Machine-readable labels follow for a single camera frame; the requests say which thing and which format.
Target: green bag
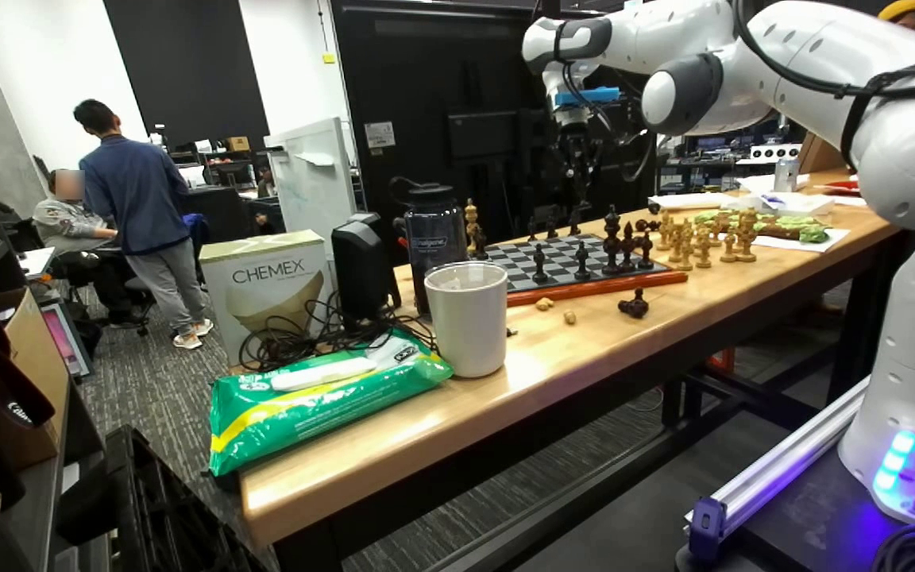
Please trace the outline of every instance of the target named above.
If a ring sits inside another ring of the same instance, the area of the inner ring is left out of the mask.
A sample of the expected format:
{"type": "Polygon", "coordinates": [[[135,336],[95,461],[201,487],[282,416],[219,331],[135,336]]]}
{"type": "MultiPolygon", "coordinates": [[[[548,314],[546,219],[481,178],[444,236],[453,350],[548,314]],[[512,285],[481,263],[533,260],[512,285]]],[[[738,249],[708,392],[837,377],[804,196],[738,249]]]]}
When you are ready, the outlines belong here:
{"type": "Polygon", "coordinates": [[[449,377],[449,363],[403,328],[284,367],[219,375],[209,384],[209,472],[241,471],[449,377]]]}

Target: person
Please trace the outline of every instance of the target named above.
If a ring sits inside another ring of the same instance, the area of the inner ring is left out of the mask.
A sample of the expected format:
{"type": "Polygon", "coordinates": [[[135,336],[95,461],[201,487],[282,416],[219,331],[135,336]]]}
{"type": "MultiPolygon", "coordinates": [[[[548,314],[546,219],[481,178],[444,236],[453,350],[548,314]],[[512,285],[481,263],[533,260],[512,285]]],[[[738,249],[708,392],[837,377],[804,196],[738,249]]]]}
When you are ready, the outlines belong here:
{"type": "Polygon", "coordinates": [[[163,149],[128,140],[119,118],[103,103],[84,98],[72,118],[101,140],[80,160],[84,206],[114,219],[118,245],[134,273],[172,314],[172,343],[198,350],[213,323],[198,285],[191,233],[175,206],[188,193],[185,178],[163,149]]]}
{"type": "Polygon", "coordinates": [[[110,323],[134,318],[134,306],[122,291],[129,269],[119,257],[108,257],[101,249],[114,240],[114,229],[83,208],[83,185],[68,168],[46,171],[46,193],[35,204],[30,219],[43,245],[54,249],[51,273],[68,283],[92,283],[110,323]]]}
{"type": "MultiPolygon", "coordinates": [[[[883,5],[876,11],[876,18],[915,33],[915,0],[891,0],[890,5],[883,5]]],[[[844,165],[844,157],[836,146],[828,146],[820,135],[808,133],[804,146],[799,146],[796,168],[799,171],[842,171],[849,165],[844,165]]]]}

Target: wooden tabletop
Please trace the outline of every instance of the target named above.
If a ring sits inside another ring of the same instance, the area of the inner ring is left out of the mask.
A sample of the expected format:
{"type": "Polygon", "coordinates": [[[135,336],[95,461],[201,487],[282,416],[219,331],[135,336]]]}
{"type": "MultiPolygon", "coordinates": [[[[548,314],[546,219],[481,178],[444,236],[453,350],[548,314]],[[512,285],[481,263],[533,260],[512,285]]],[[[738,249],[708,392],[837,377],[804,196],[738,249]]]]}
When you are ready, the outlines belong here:
{"type": "Polygon", "coordinates": [[[257,544],[276,544],[894,233],[863,206],[828,204],[815,217],[831,229],[850,229],[849,237],[821,254],[754,249],[756,263],[718,263],[714,257],[711,269],[693,269],[685,283],[647,288],[650,312],[640,322],[616,312],[629,291],[561,297],[548,312],[507,308],[513,336],[507,336],[506,367],[493,377],[449,380],[243,471],[247,531],[257,544]]]}

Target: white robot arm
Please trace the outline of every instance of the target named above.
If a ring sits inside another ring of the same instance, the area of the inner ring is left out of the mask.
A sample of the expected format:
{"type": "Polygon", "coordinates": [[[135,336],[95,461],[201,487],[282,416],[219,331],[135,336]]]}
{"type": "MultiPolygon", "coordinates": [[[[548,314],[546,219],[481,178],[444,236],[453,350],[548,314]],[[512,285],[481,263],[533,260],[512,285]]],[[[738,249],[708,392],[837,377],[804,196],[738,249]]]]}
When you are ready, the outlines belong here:
{"type": "Polygon", "coordinates": [[[726,133],[776,109],[844,149],[868,204],[915,229],[915,71],[883,81],[849,124],[870,78],[915,68],[908,29],[828,2],[773,2],[743,33],[726,0],[653,0],[600,18],[539,18],[520,56],[542,77],[558,124],[586,118],[574,98],[596,68],[647,77],[640,115],[658,133],[726,133]]]}
{"type": "MultiPolygon", "coordinates": [[[[915,33],[828,2],[773,2],[747,26],[726,0],[627,2],[600,18],[539,18],[520,54],[555,121],[586,121],[584,77],[647,77],[640,115],[658,133],[726,133],[769,109],[837,146],[870,208],[915,229],[915,33]]],[[[876,506],[915,521],[915,254],[899,268],[876,363],[842,464],[876,506]]]]}

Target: white cup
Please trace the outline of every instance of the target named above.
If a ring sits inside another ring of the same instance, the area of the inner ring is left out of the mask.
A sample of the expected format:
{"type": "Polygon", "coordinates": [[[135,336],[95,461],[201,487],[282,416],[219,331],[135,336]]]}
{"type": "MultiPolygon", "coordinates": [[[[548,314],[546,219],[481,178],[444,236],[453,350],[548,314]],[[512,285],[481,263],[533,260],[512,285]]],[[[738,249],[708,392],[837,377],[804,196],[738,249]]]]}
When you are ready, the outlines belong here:
{"type": "Polygon", "coordinates": [[[507,346],[507,273],[493,260],[453,260],[424,273],[432,331],[453,377],[500,367],[507,346]]]}

